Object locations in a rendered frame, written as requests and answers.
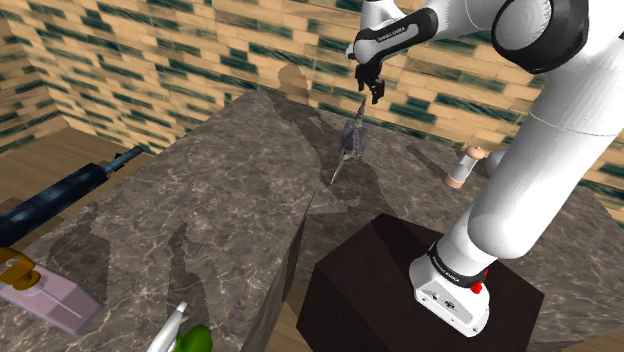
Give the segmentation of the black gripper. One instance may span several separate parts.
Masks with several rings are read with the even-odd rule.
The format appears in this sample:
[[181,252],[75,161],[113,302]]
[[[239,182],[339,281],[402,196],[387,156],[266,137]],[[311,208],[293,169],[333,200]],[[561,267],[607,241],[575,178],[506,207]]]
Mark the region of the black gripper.
[[371,92],[371,104],[375,105],[384,97],[385,82],[379,78],[382,70],[380,62],[368,62],[358,64],[355,70],[355,78],[358,82],[358,91],[363,91],[365,85],[369,86]]

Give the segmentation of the yellow clamp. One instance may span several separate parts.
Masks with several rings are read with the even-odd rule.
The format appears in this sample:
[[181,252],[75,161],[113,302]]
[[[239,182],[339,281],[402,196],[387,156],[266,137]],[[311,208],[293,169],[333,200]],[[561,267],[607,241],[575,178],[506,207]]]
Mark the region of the yellow clamp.
[[0,264],[13,263],[7,269],[0,270],[0,282],[12,286],[18,291],[34,287],[41,279],[35,270],[36,263],[23,253],[9,247],[0,247]]

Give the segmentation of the pink flat rectangular device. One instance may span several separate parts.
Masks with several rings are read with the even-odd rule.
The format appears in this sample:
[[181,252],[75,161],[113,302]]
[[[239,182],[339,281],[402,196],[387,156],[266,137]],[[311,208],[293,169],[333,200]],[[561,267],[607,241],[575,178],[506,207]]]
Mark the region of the pink flat rectangular device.
[[26,290],[0,281],[0,297],[72,335],[102,310],[103,304],[76,282],[39,264],[35,270],[41,278]]

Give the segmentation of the white and tan cylinder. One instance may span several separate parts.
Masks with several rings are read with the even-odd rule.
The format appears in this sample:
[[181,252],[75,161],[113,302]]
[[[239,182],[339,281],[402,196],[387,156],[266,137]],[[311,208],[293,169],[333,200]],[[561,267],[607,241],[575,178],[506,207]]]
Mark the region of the white and tan cylinder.
[[457,165],[447,174],[444,182],[452,188],[461,188],[478,161],[485,157],[479,146],[468,146]]

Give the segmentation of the green rounded object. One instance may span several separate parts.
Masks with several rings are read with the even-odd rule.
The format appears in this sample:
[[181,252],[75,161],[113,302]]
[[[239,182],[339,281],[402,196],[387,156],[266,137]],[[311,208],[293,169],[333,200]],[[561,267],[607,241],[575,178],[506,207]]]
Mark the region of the green rounded object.
[[184,335],[176,336],[173,352],[212,352],[213,340],[210,329],[204,324],[192,327]]

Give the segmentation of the dark robot stand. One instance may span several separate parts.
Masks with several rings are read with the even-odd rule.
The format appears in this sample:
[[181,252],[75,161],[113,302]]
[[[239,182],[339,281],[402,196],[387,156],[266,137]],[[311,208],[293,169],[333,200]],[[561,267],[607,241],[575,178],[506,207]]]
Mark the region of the dark robot stand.
[[441,233],[380,214],[317,262],[297,322],[313,352],[526,352],[544,295],[500,262],[484,289],[490,316],[465,337],[424,306],[411,261]]

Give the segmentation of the dark blue long tube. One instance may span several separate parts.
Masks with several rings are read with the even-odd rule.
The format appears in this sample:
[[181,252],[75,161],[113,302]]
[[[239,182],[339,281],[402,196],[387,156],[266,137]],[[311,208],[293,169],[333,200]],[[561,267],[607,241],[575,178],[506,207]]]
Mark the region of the dark blue long tube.
[[100,166],[88,163],[30,199],[0,215],[0,247],[9,247],[109,180],[128,161],[143,152],[141,146]]

